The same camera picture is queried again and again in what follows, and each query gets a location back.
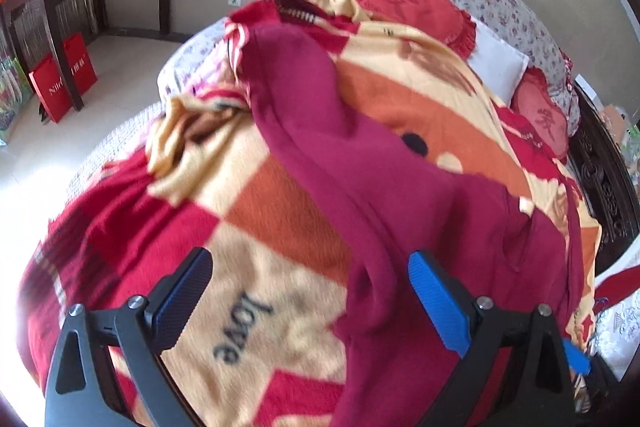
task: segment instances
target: white pillow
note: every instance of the white pillow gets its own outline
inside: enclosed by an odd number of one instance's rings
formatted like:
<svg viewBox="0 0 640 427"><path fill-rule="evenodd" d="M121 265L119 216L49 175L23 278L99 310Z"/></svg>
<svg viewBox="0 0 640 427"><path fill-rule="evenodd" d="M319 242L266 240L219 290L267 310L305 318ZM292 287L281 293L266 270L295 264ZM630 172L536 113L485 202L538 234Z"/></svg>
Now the white pillow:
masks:
<svg viewBox="0 0 640 427"><path fill-rule="evenodd" d="M529 66L529 57L503 41L489 26L475 17L476 47L466 63L506 105Z"/></svg>

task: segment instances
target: blue gripper pad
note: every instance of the blue gripper pad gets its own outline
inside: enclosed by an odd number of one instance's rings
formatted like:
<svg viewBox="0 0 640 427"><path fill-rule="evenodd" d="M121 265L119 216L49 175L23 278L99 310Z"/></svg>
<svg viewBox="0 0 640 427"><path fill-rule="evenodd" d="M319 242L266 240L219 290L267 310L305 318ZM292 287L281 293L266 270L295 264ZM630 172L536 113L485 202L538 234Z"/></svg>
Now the blue gripper pad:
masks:
<svg viewBox="0 0 640 427"><path fill-rule="evenodd" d="M150 295L151 348L159 355L178 341L213 274L208 250L194 248L174 274L163 278ZM154 296L161 298L153 302Z"/></svg>
<svg viewBox="0 0 640 427"><path fill-rule="evenodd" d="M591 362L588 357L567 339L562 339L564 355L569 367L579 375L588 375L591 370Z"/></svg>
<svg viewBox="0 0 640 427"><path fill-rule="evenodd" d="M409 256L409 280L444 346L464 357L471 345L469 317L419 252Z"/></svg>

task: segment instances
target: cardboard box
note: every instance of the cardboard box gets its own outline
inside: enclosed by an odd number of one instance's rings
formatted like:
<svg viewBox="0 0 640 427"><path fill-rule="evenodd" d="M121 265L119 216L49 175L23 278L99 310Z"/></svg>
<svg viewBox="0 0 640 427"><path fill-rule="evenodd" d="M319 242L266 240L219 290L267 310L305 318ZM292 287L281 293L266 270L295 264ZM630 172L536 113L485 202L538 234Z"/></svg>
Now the cardboard box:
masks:
<svg viewBox="0 0 640 427"><path fill-rule="evenodd" d="M66 60L68 60L71 67L78 91L80 94L84 94L95 84L97 77L95 76L94 67L91 65L89 53L84 45L82 34L71 35L63 45ZM62 78L58 73L58 66L53 56L51 54L47 55L29 73L29 77L49 118L58 123L71 109L71 98L69 98L62 84Z"/></svg>
<svg viewBox="0 0 640 427"><path fill-rule="evenodd" d="M625 119L613 105L607 105L600 111L600 119L604 122L613 141L620 146L628 127Z"/></svg>

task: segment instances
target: magenta cloth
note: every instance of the magenta cloth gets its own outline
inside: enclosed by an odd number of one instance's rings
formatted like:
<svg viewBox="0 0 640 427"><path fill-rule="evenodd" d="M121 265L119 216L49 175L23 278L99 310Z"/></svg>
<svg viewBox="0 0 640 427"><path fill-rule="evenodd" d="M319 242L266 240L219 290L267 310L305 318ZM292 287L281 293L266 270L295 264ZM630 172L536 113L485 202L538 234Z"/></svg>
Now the magenta cloth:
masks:
<svg viewBox="0 0 640 427"><path fill-rule="evenodd" d="M505 309L549 303L564 329L580 296L568 291L564 239L542 212L521 213L500 184L438 169L346 105L334 63L303 29L254 26L242 52L271 153L353 251L334 329L347 379L332 425L414 425L458 361L409 283L415 250Z"/></svg>
<svg viewBox="0 0 640 427"><path fill-rule="evenodd" d="M597 304L594 311L600 313L608 310L635 293L638 288L640 288L640 266L627 268L612 275L596 288Z"/></svg>

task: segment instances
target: colorful bag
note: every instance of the colorful bag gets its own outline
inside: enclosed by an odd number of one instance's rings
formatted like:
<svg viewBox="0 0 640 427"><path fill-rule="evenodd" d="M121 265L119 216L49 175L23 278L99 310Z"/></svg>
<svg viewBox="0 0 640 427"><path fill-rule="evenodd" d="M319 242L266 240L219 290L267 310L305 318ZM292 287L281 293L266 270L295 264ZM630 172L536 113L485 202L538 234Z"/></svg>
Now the colorful bag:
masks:
<svg viewBox="0 0 640 427"><path fill-rule="evenodd" d="M97 82L97 77L82 33L74 33L62 45L76 87L80 94L84 94ZM51 53L29 73L29 78L49 118L58 123L71 109L71 97L63 86L62 77Z"/></svg>
<svg viewBox="0 0 640 427"><path fill-rule="evenodd" d="M0 61L0 146L6 145L12 124L33 91L18 60Z"/></svg>

